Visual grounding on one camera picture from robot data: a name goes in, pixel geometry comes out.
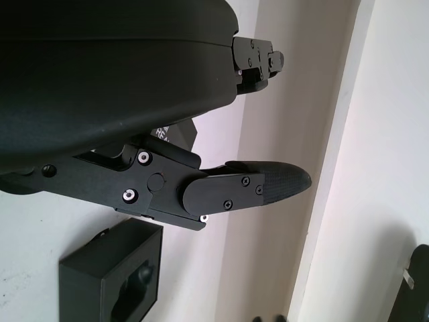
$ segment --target black metal bracket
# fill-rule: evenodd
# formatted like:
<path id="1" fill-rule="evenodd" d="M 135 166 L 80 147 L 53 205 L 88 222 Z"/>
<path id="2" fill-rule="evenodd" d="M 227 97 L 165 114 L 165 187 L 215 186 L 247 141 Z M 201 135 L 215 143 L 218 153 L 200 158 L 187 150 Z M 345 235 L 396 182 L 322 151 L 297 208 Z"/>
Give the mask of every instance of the black metal bracket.
<path id="1" fill-rule="evenodd" d="M 193 230 L 205 227 L 203 215 L 263 204 L 256 187 L 264 184 L 264 174 L 199 166 L 196 154 L 144 136 L 138 146 L 126 144 L 116 158 L 88 152 L 0 181 L 10 193 L 48 191 Z"/>
<path id="2" fill-rule="evenodd" d="M 274 52 L 271 42 L 235 37 L 233 56 L 239 94 L 260 91 L 268 86 L 268 79 L 282 71 L 284 57 Z"/>

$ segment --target white wall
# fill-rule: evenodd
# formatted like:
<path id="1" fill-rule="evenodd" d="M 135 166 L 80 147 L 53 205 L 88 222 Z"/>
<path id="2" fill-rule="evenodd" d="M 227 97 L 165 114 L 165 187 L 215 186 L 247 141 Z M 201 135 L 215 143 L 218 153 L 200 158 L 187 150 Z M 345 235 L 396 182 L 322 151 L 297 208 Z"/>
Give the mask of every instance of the white wall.
<path id="1" fill-rule="evenodd" d="M 299 270 L 294 285 L 292 300 L 290 303 L 286 303 L 285 307 L 285 313 L 288 313 L 290 321 L 297 321 L 298 315 L 300 314 L 308 273 L 312 264 L 326 202 L 328 201 L 374 2 L 375 0 L 355 0 L 349 12 L 349 21 L 345 40 L 343 42 L 342 57 L 339 62 L 334 95 L 332 96 L 334 117 L 332 126 L 329 127 L 326 125 L 325 128 L 328 144 L 322 161 L 320 180 L 316 189 L 314 204 L 308 205 L 307 212 L 310 214 L 310 223 L 305 236 L 304 249 L 302 254 L 298 254 L 300 257 L 297 259 Z"/>
<path id="2" fill-rule="evenodd" d="M 429 243 L 429 2 L 376 0 L 300 314 L 387 321 Z"/>
<path id="3" fill-rule="evenodd" d="M 247 96 L 240 160 L 297 164 L 317 187 L 352 3 L 260 2 L 255 37 L 271 40 L 285 66 L 268 88 Z M 230 214 L 216 321 L 271 321 L 289 307 L 315 191 Z"/>

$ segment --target screw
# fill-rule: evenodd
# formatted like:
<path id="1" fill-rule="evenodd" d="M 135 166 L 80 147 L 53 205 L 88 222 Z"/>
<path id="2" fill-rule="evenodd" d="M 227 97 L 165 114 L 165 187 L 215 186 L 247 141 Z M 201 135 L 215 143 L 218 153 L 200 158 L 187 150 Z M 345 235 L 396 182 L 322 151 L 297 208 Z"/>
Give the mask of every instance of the screw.
<path id="1" fill-rule="evenodd" d="M 52 178 L 56 175 L 56 167 L 51 164 L 47 164 L 42 168 L 42 175 L 45 178 Z"/>
<path id="2" fill-rule="evenodd" d="M 248 176 L 245 176 L 244 178 L 241 179 L 241 184 L 243 186 L 248 186 L 250 184 L 250 178 Z"/>
<path id="3" fill-rule="evenodd" d="M 136 202 L 137 198 L 138 198 L 137 191 L 135 191 L 134 189 L 127 189 L 122 194 L 122 199 L 126 203 L 134 203 Z"/>
<path id="4" fill-rule="evenodd" d="M 150 154 L 146 151 L 142 151 L 139 153 L 139 156 L 137 157 L 140 164 L 145 164 L 146 166 L 150 163 Z"/>
<path id="5" fill-rule="evenodd" d="M 262 186 L 257 186 L 256 187 L 256 194 L 260 196 L 260 195 L 262 195 L 262 192 L 263 192 Z"/>
<path id="6" fill-rule="evenodd" d="M 227 200 L 223 203 L 223 207 L 225 210 L 230 210 L 233 207 L 233 202 L 231 200 Z"/>

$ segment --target black plastic casing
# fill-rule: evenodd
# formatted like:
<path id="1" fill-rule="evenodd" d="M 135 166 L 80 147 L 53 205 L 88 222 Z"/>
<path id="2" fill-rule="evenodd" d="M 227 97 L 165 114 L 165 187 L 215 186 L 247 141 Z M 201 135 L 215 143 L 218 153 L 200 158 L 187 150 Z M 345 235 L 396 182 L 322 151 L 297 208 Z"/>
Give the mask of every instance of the black plastic casing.
<path id="1" fill-rule="evenodd" d="M 162 232 L 129 219 L 63 259 L 60 322 L 140 322 L 158 298 Z M 145 264 L 146 284 L 133 278 Z"/>
<path id="2" fill-rule="evenodd" d="M 25 0 L 0 10 L 0 173 L 232 103 L 224 0 Z"/>

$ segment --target black box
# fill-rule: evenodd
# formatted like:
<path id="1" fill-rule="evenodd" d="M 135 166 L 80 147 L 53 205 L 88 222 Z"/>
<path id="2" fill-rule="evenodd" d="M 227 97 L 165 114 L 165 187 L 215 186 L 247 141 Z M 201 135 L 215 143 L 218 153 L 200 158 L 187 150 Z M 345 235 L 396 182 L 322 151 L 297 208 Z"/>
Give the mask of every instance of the black box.
<path id="1" fill-rule="evenodd" d="M 60 262 L 60 322 L 140 322 L 158 298 L 163 227 L 124 221 Z"/>

